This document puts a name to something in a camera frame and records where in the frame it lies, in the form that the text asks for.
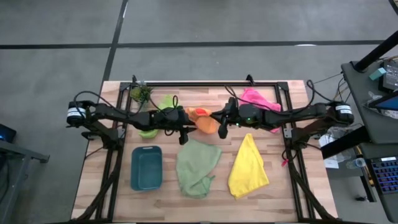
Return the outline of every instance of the black table leg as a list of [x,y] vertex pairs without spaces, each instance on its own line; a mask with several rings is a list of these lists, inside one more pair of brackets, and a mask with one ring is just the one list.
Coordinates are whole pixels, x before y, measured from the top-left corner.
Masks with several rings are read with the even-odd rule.
[[362,142],[370,142],[368,131],[364,126],[321,147],[322,156],[324,159],[327,159]]

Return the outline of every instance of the gray concrete floor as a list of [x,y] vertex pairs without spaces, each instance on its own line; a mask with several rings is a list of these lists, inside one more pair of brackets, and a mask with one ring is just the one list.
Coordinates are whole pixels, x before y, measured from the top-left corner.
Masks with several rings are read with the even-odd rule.
[[[0,0],[0,45],[111,43],[121,3]],[[398,29],[397,19],[387,0],[129,0],[119,42],[379,40]],[[241,80],[250,73],[262,80],[317,81],[374,47],[119,49],[109,79]],[[48,164],[32,163],[13,223],[69,219],[87,141],[82,129],[65,128],[67,103],[80,90],[100,91],[108,54],[0,50],[0,123],[18,131],[17,144],[51,154]],[[398,48],[388,53],[397,54]],[[316,88],[331,97],[338,80]],[[359,178],[330,183],[340,218],[389,223],[380,203],[353,200],[363,194]]]

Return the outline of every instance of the green plastic plant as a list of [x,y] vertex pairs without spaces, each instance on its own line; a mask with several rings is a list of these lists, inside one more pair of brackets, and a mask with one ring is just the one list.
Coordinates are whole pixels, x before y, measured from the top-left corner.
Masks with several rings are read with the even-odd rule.
[[131,98],[138,103],[146,103],[149,101],[153,88],[148,86],[138,86],[130,91]]

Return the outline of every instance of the orange object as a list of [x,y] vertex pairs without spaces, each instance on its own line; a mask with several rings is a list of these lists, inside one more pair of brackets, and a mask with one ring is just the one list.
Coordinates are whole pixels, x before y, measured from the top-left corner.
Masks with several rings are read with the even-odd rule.
[[204,108],[185,108],[189,120],[195,122],[197,128],[206,134],[216,133],[218,123],[215,119],[211,118],[211,111]]

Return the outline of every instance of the teal plastic tray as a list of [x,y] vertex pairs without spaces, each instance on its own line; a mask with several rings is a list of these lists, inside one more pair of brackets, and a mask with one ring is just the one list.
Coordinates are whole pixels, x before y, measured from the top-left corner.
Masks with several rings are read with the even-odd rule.
[[162,185],[162,150],[158,146],[138,147],[131,154],[133,190],[155,190]]

